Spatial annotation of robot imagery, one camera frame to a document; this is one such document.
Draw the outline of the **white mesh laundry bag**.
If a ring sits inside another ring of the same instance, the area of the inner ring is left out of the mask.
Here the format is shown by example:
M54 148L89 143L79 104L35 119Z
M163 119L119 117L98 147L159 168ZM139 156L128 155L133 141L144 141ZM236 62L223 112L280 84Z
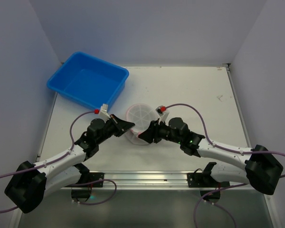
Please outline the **white mesh laundry bag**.
M159 116L156 111L147 104L134 104L130 106L125 114L126 121L135 124L125 137L135 145L148 145L148 143L138 136L148 129L151 121L157 120Z

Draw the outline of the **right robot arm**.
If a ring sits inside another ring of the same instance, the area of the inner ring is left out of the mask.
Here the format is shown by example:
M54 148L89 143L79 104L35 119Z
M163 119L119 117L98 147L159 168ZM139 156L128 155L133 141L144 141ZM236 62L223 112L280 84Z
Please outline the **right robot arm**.
M273 195L283 171L282 164L269 151L208 142L204 135L192 132L180 117L170 119L168 124L151 121L138 137L147 143L161 140L178 143L189 156L218 160L204 169L206 181L249 184L263 194Z

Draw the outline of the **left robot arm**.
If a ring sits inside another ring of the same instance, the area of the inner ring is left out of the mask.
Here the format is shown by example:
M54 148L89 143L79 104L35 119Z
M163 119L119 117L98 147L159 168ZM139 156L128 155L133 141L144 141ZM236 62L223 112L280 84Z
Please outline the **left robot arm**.
M87 130L70 148L49 159L25 161L13 173L5 195L23 213L34 210L52 192L68 185L83 184L88 173L83 162L94 156L99 145L111 136L120 137L135 126L111 114L107 120L93 119Z

